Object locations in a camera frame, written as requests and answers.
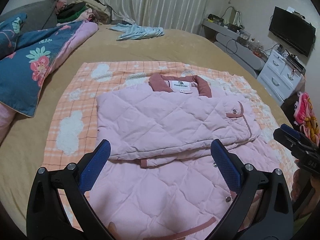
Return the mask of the pink quilted jacket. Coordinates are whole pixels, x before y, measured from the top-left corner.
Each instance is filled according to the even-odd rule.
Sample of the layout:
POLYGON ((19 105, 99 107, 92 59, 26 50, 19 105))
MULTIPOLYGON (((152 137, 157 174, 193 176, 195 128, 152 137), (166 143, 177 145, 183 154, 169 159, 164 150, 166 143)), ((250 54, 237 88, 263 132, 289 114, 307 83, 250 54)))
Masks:
POLYGON ((209 235, 235 198, 210 154, 215 139, 257 170, 281 165, 250 101, 199 76, 152 76, 101 94, 97 107, 97 141, 111 154, 89 202, 121 239, 209 235))

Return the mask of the pile of mixed clothes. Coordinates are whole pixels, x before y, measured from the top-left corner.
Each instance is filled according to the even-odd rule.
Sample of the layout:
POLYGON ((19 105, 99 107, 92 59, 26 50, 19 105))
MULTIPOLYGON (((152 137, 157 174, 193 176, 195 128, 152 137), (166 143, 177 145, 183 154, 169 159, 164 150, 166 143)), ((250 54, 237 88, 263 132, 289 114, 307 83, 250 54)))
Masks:
POLYGON ((55 14, 57 26, 72 22, 89 21, 97 24, 111 23, 112 8, 103 5, 99 0, 78 0, 67 3, 66 0, 57 0, 55 14))

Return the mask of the pink yellow cloth bundle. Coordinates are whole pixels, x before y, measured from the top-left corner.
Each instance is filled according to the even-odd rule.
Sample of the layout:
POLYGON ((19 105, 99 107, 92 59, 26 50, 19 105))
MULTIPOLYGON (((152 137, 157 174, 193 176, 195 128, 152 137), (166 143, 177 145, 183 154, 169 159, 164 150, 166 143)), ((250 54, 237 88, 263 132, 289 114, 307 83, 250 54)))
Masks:
POLYGON ((319 145, 319 123, 313 111, 308 93, 299 93, 294 113, 295 123, 300 131, 317 146, 319 145))

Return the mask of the orange white plaid blanket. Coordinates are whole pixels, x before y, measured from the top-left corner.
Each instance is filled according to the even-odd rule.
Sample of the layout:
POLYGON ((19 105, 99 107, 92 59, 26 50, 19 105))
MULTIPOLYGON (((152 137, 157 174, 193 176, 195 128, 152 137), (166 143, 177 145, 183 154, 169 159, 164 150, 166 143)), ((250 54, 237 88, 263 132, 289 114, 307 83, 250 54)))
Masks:
MULTIPOLYGON (((227 72, 192 66, 185 69, 179 62, 97 62, 84 63, 58 101, 50 125, 43 164, 49 170, 57 170, 75 163, 99 144, 97 98, 101 94, 147 83, 152 76, 183 78, 199 76, 213 88, 241 94, 252 106, 258 124, 270 135, 276 149, 281 146, 273 139, 278 124, 270 108, 264 104, 255 90, 241 76, 227 72)), ((293 183, 296 170, 294 158, 281 146, 282 170, 287 184, 293 183)))

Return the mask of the white drawer dresser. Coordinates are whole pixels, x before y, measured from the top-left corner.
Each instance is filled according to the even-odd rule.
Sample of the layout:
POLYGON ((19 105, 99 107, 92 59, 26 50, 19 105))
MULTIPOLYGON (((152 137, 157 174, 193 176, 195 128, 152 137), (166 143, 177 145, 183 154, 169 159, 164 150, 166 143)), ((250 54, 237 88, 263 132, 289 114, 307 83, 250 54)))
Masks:
POLYGON ((257 80, 278 106, 293 93, 300 91, 305 84, 304 75, 274 49, 271 50, 257 80))

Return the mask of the black flat television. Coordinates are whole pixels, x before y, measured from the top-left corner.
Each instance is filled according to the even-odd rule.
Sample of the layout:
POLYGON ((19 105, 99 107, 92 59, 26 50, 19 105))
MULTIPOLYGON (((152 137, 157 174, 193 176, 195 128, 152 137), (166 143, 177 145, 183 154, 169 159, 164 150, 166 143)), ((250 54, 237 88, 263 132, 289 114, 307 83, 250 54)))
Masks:
POLYGON ((306 57, 316 37, 316 28, 311 23, 279 7, 274 7, 269 31, 306 57))

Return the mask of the blue floral pink quilt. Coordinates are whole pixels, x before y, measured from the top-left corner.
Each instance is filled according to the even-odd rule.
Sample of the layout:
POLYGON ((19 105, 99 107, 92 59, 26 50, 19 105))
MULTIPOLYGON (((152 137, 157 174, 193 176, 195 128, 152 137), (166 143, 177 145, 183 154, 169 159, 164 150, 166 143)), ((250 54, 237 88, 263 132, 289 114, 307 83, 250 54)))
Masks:
POLYGON ((1 22, 1 138, 16 113, 34 117, 48 75, 98 31, 87 20, 24 33, 25 13, 1 22))

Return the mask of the light blue striped garment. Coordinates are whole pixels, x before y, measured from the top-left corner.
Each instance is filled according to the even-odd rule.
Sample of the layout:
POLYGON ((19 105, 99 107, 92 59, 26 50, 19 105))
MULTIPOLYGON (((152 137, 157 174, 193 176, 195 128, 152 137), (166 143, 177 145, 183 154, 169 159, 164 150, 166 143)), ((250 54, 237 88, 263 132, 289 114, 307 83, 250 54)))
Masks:
POLYGON ((161 27, 143 27, 137 24, 116 24, 110 30, 120 32, 117 41, 143 40, 164 36, 164 29, 161 27))

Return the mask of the grey pillow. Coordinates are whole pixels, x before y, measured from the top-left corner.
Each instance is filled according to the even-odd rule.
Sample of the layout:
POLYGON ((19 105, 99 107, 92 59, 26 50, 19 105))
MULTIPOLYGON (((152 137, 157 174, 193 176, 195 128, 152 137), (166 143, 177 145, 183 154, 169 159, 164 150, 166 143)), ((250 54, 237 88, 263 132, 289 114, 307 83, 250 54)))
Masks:
POLYGON ((27 19, 22 26, 21 33, 49 29, 56 27, 55 13, 57 0, 44 0, 26 4, 1 15, 1 22, 21 13, 26 13, 27 19))

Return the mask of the white striped curtain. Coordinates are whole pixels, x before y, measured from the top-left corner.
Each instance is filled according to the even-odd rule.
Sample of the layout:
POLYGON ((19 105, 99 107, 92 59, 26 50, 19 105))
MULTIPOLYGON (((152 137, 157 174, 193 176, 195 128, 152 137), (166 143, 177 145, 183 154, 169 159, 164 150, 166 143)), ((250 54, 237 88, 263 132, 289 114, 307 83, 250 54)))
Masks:
POLYGON ((112 18, 146 27, 198 33, 209 0, 99 0, 112 18))

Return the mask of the grey curved wall shelf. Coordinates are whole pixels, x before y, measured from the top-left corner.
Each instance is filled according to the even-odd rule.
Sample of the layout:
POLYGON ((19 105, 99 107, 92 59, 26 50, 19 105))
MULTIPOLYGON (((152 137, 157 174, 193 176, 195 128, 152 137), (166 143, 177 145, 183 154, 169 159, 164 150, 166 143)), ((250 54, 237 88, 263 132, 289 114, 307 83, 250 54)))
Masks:
POLYGON ((219 47, 257 79, 265 62, 237 41, 239 34, 204 19, 202 21, 200 35, 213 42, 213 44, 219 47))

